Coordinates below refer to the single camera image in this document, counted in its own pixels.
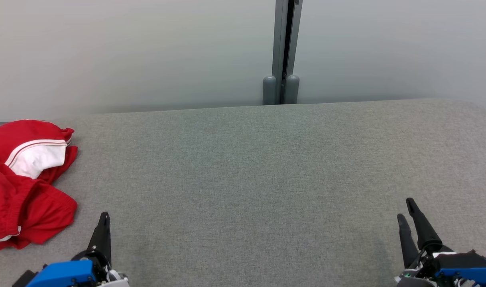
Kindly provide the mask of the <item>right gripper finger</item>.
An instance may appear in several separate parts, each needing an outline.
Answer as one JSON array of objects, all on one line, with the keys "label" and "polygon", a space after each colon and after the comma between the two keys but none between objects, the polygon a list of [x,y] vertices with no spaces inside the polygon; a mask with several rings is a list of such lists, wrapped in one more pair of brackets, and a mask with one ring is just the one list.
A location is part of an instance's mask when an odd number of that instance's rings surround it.
[{"label": "right gripper finger", "polygon": [[403,214],[397,214],[398,234],[401,243],[401,252],[405,268],[416,265],[415,261],[419,251],[412,238],[411,229]]},{"label": "right gripper finger", "polygon": [[426,252],[439,252],[442,249],[442,240],[420,210],[413,198],[406,199],[407,210],[413,219],[417,233],[417,245]]}]

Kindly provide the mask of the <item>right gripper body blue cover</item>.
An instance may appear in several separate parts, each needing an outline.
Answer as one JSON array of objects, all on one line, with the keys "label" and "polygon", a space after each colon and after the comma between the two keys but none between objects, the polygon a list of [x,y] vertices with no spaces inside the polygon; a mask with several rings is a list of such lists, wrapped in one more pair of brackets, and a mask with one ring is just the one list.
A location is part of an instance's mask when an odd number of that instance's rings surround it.
[{"label": "right gripper body blue cover", "polygon": [[395,277],[398,287],[486,287],[486,256],[427,256]]}]

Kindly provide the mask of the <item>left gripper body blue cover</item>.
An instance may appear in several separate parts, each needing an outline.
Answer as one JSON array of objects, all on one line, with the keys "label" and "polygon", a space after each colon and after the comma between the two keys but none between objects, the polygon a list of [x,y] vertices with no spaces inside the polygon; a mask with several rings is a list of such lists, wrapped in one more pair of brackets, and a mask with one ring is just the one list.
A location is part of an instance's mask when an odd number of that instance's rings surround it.
[{"label": "left gripper body blue cover", "polygon": [[40,272],[26,272],[27,287],[128,287],[128,277],[106,263],[103,255],[86,250],[70,261],[51,263]]}]

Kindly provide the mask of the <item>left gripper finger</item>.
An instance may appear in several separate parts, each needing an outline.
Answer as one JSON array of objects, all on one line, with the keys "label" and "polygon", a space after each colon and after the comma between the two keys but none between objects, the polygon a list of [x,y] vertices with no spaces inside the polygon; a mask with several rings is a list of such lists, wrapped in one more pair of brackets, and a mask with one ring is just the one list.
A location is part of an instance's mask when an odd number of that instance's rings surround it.
[{"label": "left gripper finger", "polygon": [[87,250],[95,250],[99,256],[103,255],[106,263],[112,263],[110,216],[108,212],[101,213]]}]

